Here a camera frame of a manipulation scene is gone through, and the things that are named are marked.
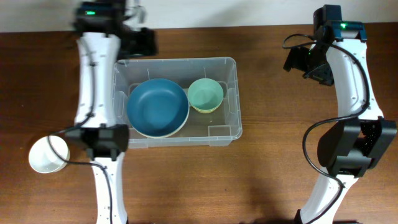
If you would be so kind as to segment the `blue plate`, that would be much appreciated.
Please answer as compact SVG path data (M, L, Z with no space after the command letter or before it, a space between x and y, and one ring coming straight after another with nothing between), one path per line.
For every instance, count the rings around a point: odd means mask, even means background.
M171 80L157 78L145 81L133 89L127 101L126 111L130 122L129 117L135 117L139 110L153 107L160 112L171 107L186 109L188 106L187 94L182 87Z

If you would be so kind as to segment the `green bowl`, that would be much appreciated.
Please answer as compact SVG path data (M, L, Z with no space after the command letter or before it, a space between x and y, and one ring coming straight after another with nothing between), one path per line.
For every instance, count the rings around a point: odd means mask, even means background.
M190 85L187 97L191 105L208 110L221 105L224 92L217 81L210 78L201 78Z

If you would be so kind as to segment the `yellow bowl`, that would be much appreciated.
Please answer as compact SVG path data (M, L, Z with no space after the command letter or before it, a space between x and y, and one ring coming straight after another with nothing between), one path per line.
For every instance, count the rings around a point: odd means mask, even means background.
M219 107L219 105L218 105L218 106L216 106L216 107L214 107L214 108L211 108L211 109L208 109L208 110L203 110L203 109L197 108L197 107L194 106L194 105L190 105L190 106L191 106L192 108L194 108L196 111L198 111L199 113L203 113L203 114L212 113L212 112L214 112L215 110L217 110L218 107Z

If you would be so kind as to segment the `beige plate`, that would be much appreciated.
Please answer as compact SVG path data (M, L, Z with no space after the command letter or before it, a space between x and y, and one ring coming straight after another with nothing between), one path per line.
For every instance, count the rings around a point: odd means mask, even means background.
M161 139L177 134L188 121L190 107L175 109L171 107L156 111L153 107L139 110L135 117L131 116L131 126L141 135Z

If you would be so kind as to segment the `white bowl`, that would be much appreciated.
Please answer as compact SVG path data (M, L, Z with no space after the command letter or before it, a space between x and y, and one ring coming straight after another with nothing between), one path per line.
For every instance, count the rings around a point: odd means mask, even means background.
M70 151L66 142L58 137L51 136L50 142L55 152L65 160L69 160ZM40 138L34 143L29 152L29 164L33 170L42 174L58 172L66 166L51 150L47 137Z

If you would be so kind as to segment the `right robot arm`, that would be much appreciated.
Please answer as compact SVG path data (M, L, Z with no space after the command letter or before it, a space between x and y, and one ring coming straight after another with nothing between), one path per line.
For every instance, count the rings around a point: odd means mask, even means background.
M313 14L308 42L289 47L284 70L334 86L338 115L320 138L319 176L312 194L295 215L295 223L332 223L348 190L376 167L397 134L395 121L385 119L371 86L366 61L364 24L342 18L339 5L326 4Z

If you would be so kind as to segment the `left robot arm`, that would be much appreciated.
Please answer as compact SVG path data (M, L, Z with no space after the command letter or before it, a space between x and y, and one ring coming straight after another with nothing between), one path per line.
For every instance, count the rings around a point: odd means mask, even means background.
M157 53L155 32L133 28L142 24L146 11L139 1L83 1L73 26L78 34L80 86L75 125L65 137L83 145L93 170L97 223L127 223L123 201L122 166L128 148L129 128L113 108L114 64L121 59Z

